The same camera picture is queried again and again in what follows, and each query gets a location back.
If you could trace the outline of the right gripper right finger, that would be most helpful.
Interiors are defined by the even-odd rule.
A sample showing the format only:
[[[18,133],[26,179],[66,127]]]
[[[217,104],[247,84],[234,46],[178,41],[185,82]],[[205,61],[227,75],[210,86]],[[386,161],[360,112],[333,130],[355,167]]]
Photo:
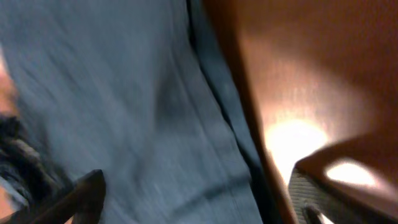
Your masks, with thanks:
[[[301,159],[288,190],[297,223],[397,223],[397,135],[364,135]]]

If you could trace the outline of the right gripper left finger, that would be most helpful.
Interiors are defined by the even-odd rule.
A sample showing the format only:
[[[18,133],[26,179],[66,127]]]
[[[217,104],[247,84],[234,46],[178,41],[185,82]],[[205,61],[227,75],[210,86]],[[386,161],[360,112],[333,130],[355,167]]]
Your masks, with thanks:
[[[1,224],[98,224],[106,196],[103,171],[93,170],[40,204],[25,207]]]

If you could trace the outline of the navy blue shorts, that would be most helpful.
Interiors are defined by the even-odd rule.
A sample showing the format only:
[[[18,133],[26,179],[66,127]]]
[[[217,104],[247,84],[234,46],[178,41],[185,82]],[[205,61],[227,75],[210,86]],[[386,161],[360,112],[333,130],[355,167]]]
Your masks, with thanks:
[[[2,1],[1,61],[28,159],[1,164],[15,209],[100,169],[103,223],[273,222],[201,1]]]

